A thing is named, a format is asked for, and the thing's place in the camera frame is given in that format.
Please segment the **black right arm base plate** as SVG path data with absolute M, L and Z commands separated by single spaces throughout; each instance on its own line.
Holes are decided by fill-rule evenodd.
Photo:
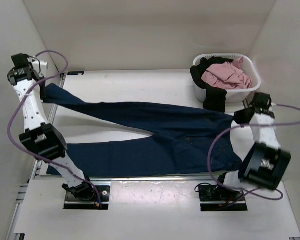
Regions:
M 210 183 L 200 183 L 194 191 L 199 195 L 202 212 L 245 212 L 248 210 L 241 191 L 228 190 Z

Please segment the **dark blue denim trousers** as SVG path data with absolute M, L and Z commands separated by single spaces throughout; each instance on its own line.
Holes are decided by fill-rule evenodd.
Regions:
M 229 134 L 233 117 L 221 112 L 149 102 L 88 103 L 50 84 L 45 103 L 144 130 L 151 136 L 69 144 L 67 154 L 90 177 L 142 177 L 236 171 L 242 164 Z

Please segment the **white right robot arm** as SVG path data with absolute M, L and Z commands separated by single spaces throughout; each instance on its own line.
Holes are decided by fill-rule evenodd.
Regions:
M 291 154 L 281 149 L 275 133 L 275 114 L 269 94 L 257 92 L 244 110 L 234 113 L 238 125 L 249 125 L 254 144 L 238 171 L 224 175 L 214 193 L 220 200 L 228 199 L 234 190 L 257 187 L 274 191 L 290 163 Z

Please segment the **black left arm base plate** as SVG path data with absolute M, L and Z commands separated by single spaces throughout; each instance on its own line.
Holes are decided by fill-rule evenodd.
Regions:
M 75 197 L 69 190 L 66 190 L 63 208 L 65 210 L 108 210 L 111 195 L 110 182 L 95 182 L 101 203 L 98 203 L 98 195 L 89 193 L 86 197 Z

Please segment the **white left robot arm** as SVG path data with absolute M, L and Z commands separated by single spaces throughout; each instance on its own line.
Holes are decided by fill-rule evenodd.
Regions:
M 24 132 L 19 135 L 20 150 L 53 167 L 66 181 L 62 188 L 76 199 L 89 201 L 97 190 L 67 154 L 62 134 L 48 121 L 43 108 L 49 64 L 37 56 L 19 53 L 11 57 L 14 67 L 7 80 L 20 101 Z

